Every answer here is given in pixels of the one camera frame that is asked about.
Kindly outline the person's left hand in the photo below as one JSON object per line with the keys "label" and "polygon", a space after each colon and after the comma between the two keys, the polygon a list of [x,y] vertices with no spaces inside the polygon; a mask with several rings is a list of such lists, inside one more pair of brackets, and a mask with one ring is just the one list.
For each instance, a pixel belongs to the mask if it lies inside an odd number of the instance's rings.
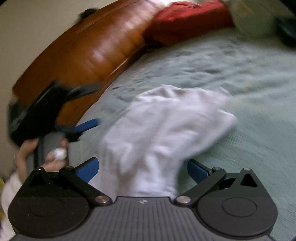
{"label": "person's left hand", "polygon": [[[29,175],[27,170],[27,159],[37,148],[38,143],[39,140],[37,138],[24,141],[15,155],[16,172],[22,184]],[[69,165],[68,157],[57,160],[55,159],[53,152],[48,152],[46,156],[43,154],[42,158],[39,159],[38,162],[41,164],[40,167],[44,168],[46,172],[58,172],[60,169]]]}

